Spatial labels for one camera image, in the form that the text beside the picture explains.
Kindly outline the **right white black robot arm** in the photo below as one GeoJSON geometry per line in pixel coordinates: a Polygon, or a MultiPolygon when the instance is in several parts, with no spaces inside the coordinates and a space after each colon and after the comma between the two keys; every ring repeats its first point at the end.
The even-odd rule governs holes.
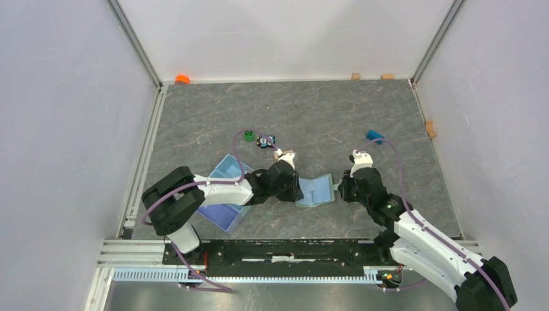
{"type": "Polygon", "coordinates": [[[345,170],[338,191],[385,228],[374,240],[378,262],[412,268],[447,294],[458,310],[509,310],[517,304],[502,260],[485,259],[443,234],[410,203],[389,193],[377,169],[345,170]]]}

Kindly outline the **blue three-compartment organizer tray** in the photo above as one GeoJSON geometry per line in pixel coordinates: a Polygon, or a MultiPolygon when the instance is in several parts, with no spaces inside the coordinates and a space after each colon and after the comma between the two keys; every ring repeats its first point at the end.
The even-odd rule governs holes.
{"type": "MultiPolygon", "coordinates": [[[[241,176],[241,169],[236,158],[227,154],[209,174],[214,179],[236,179],[241,176]]],[[[216,201],[215,204],[201,206],[197,213],[231,235],[236,230],[250,207],[232,202],[216,201]]]]}

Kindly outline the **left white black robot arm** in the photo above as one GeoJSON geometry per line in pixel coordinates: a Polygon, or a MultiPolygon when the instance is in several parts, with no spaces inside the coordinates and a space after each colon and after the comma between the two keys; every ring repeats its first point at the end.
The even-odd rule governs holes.
{"type": "Polygon", "coordinates": [[[296,202],[303,197],[297,171],[284,160],[238,178],[204,177],[178,167],[142,194],[142,223],[152,226],[156,235],[167,237],[186,263],[195,264],[203,257],[203,246],[188,221],[200,207],[252,206],[269,198],[296,202]]]}

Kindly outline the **green card holder wallet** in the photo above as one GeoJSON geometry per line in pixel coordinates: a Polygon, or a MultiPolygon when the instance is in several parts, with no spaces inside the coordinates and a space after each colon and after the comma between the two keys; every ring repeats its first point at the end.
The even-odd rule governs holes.
{"type": "Polygon", "coordinates": [[[335,201],[334,183],[331,174],[315,179],[299,178],[303,198],[296,201],[297,207],[318,207],[335,201]]]}

